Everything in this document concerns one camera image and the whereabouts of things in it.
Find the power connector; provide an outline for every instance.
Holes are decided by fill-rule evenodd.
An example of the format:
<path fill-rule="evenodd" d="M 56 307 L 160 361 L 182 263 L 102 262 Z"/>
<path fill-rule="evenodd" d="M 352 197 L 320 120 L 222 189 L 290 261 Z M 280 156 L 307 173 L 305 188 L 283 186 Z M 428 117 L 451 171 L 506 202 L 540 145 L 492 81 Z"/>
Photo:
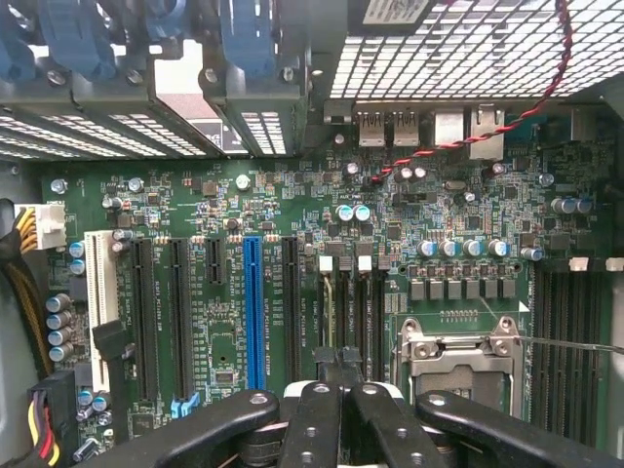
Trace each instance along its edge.
<path fill-rule="evenodd" d="M 67 244 L 65 229 L 65 205 L 15 205 L 16 216 L 22 208 L 35 211 L 35 229 L 37 234 L 37 251 L 64 247 Z"/>

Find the white pci slot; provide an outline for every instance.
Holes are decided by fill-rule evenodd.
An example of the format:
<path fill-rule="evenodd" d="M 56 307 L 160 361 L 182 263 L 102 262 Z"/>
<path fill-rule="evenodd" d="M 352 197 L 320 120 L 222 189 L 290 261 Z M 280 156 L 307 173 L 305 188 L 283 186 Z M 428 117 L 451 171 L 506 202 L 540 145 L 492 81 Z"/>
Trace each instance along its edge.
<path fill-rule="evenodd" d="M 113 242 L 112 231 L 85 232 L 89 330 L 119 318 L 115 256 L 110 249 Z M 96 349 L 92 332 L 89 340 L 94 390 L 109 392 L 108 367 Z"/>

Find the green circuit board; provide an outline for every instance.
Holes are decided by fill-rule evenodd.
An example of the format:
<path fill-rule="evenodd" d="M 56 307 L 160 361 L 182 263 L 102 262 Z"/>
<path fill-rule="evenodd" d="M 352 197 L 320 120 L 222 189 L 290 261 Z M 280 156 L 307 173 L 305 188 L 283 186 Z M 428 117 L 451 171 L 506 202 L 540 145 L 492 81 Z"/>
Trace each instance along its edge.
<path fill-rule="evenodd" d="M 393 157 L 406 150 L 395 149 Z M 81 241 L 89 231 L 124 228 L 135 241 L 151 240 L 153 295 L 156 317 L 158 396 L 147 402 L 140 396 L 137 369 L 130 366 L 131 435 L 144 434 L 172 418 L 176 398 L 176 355 L 172 351 L 172 240 L 186 246 L 188 313 L 192 329 L 192 387 L 202 405 L 225 398 L 249 384 L 246 321 L 246 263 L 244 241 L 250 236 L 261 244 L 262 343 L 265 353 L 265 388 L 282 394 L 290 383 L 287 348 L 289 327 L 295 330 L 296 379 L 314 379 L 313 350 L 319 343 L 320 304 L 319 256 L 354 259 L 369 254 L 374 262 L 389 261 L 383 283 L 384 380 L 407 392 L 405 381 L 394 382 L 391 357 L 403 321 L 417 318 L 423 331 L 436 335 L 483 334 L 491 332 L 500 317 L 512 317 L 522 334 L 531 334 L 533 317 L 532 262 L 521 257 L 527 245 L 544 250 L 547 257 L 606 256 L 610 252 L 611 214 L 609 206 L 596 202 L 595 182 L 608 176 L 613 159 L 613 141 L 541 147 L 536 141 L 510 140 L 505 144 L 505 174 L 483 176 L 483 165 L 457 163 L 450 157 L 422 159 L 419 166 L 427 176 L 414 183 L 397 183 L 387 177 L 380 185 L 367 184 L 377 173 L 384 151 L 375 149 L 320 148 L 302 160 L 231 161 L 144 161 L 54 164 L 41 168 L 44 200 L 63 202 L 67 216 L 68 243 Z M 345 177 L 348 163 L 359 172 Z M 543 186 L 540 175 L 548 173 L 555 182 Z M 237 187 L 237 177 L 249 187 Z M 134 177 L 143 181 L 139 193 L 129 190 Z M 50 183 L 62 178 L 67 191 L 53 193 Z M 460 190 L 453 190 L 461 182 Z M 462 204 L 458 195 L 471 191 L 477 201 Z M 556 214 L 551 202 L 557 197 L 592 201 L 588 214 Z M 104 198 L 119 198 L 122 209 L 101 207 Z M 341 206 L 366 206 L 370 219 L 348 222 L 338 218 Z M 284 282 L 284 237 L 297 240 L 300 263 L 298 309 L 286 317 L 289 288 Z M 223 245 L 222 284 L 210 282 L 208 239 Z M 507 254 L 488 254 L 491 240 L 507 245 Z M 468 257 L 462 251 L 453 258 L 439 254 L 423 258 L 420 241 L 440 244 L 453 240 L 461 246 L 477 240 L 485 252 Z M 50 255 L 50 291 L 66 292 L 72 276 L 67 252 Z M 117 287 L 120 319 L 132 334 L 136 285 L 133 259 L 121 253 L 117 259 Z M 509 297 L 414 300 L 412 280 L 507 280 L 514 283 Z M 357 301 L 348 290 L 348 335 L 356 332 Z M 59 366 L 89 363 L 89 323 L 86 306 L 74 305 L 72 342 L 74 355 Z M 530 406 L 530 369 L 524 371 L 523 417 Z M 503 407 L 504 395 L 501 396 Z M 105 447 L 105 428 L 94 420 L 81 424 L 83 437 L 96 436 Z"/>

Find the motherboard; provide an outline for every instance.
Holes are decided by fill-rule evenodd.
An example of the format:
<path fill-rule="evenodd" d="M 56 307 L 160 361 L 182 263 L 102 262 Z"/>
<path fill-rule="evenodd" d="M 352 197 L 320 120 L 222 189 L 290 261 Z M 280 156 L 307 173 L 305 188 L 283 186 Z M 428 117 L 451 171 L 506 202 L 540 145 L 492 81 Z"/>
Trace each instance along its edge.
<path fill-rule="evenodd" d="M 596 186 L 614 143 L 523 132 L 494 164 L 450 153 L 382 177 L 410 152 L 349 138 L 298 159 L 42 166 L 68 240 L 49 260 L 51 357 L 76 372 L 82 440 L 109 449 L 113 419 L 137 437 L 245 388 L 281 395 L 316 378 L 320 346 L 358 347 L 365 378 L 407 400 L 447 389 L 530 420 L 534 348 L 489 338 L 535 335 L 536 265 L 609 255 Z M 91 334 L 115 319 L 127 419 Z"/>

